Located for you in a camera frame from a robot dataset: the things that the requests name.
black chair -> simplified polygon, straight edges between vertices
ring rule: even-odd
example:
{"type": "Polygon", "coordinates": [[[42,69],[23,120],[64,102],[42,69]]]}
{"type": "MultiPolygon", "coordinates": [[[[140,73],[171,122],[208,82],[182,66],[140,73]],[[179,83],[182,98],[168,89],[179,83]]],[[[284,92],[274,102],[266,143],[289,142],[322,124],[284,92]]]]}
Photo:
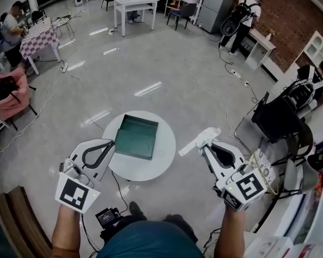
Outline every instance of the black chair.
{"type": "Polygon", "coordinates": [[[167,19],[166,24],[168,25],[168,21],[170,20],[170,16],[174,15],[174,16],[176,16],[176,28],[174,30],[175,31],[177,30],[178,21],[180,18],[187,19],[187,23],[185,24],[185,27],[184,27],[184,29],[186,29],[188,21],[189,21],[189,17],[194,15],[194,13],[196,11],[196,6],[197,6],[197,4],[192,3],[192,4],[187,4],[187,5],[181,6],[179,11],[171,11],[168,15],[168,19],[167,19]]]}
{"type": "Polygon", "coordinates": [[[272,166],[287,163],[288,159],[293,162],[301,160],[298,164],[303,164],[306,159],[305,156],[309,155],[313,147],[313,135],[310,127],[301,122],[301,130],[297,134],[290,134],[286,138],[287,147],[289,149],[286,157],[277,160],[272,166]]]}
{"type": "Polygon", "coordinates": [[[251,120],[267,136],[269,142],[274,144],[292,133],[299,132],[303,122],[282,96],[266,103],[268,97],[267,92],[259,102],[251,120]]]}
{"type": "Polygon", "coordinates": [[[47,18],[47,15],[45,14],[45,11],[44,10],[41,10],[41,11],[34,11],[32,14],[31,14],[31,19],[32,19],[32,24],[37,24],[38,21],[40,20],[44,20],[44,18],[47,18]]]}

black shoe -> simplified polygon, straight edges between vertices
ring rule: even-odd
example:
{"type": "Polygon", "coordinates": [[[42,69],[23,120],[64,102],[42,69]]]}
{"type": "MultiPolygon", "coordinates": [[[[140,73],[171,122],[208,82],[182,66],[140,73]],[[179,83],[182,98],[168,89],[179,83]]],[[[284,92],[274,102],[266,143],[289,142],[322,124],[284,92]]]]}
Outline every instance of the black shoe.
{"type": "Polygon", "coordinates": [[[138,206],[138,204],[136,202],[130,202],[129,203],[129,212],[133,216],[143,214],[140,207],[138,206]]]}

black bag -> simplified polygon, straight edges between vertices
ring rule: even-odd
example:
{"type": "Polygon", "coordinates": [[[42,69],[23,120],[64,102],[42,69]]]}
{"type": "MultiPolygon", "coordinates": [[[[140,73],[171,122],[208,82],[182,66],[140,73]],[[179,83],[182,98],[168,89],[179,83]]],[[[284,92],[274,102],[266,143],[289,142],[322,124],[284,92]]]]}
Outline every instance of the black bag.
{"type": "Polygon", "coordinates": [[[231,36],[237,30],[241,23],[249,20],[251,17],[255,16],[254,13],[251,12],[251,8],[253,6],[259,6],[257,3],[247,5],[247,0],[239,3],[235,6],[234,10],[231,12],[230,16],[226,18],[226,20],[221,25],[221,33],[224,36],[231,36]]]}
{"type": "Polygon", "coordinates": [[[14,94],[12,94],[13,91],[17,90],[18,86],[16,85],[16,81],[12,76],[0,78],[0,101],[7,98],[9,95],[12,95],[20,103],[20,100],[14,94]]]}

brick wall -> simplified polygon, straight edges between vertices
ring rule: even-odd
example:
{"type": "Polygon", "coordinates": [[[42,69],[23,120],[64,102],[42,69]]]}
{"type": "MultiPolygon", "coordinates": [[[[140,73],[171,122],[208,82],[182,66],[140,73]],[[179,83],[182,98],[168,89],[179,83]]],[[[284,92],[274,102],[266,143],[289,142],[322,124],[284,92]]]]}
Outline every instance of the brick wall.
{"type": "Polygon", "coordinates": [[[263,0],[256,29],[264,36],[276,31],[271,38],[276,49],[270,57],[286,71],[315,31],[323,36],[323,13],[310,0],[263,0]]]}

checkered tablecloth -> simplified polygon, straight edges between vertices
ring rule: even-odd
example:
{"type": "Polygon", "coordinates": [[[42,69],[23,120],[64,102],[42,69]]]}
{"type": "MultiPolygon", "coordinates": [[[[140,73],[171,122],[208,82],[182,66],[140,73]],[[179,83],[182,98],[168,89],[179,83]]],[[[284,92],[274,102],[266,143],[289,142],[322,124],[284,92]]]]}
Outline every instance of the checkered tablecloth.
{"type": "Polygon", "coordinates": [[[29,29],[29,34],[23,39],[20,46],[20,53],[26,59],[38,50],[58,41],[51,19],[46,18],[29,29]]]}

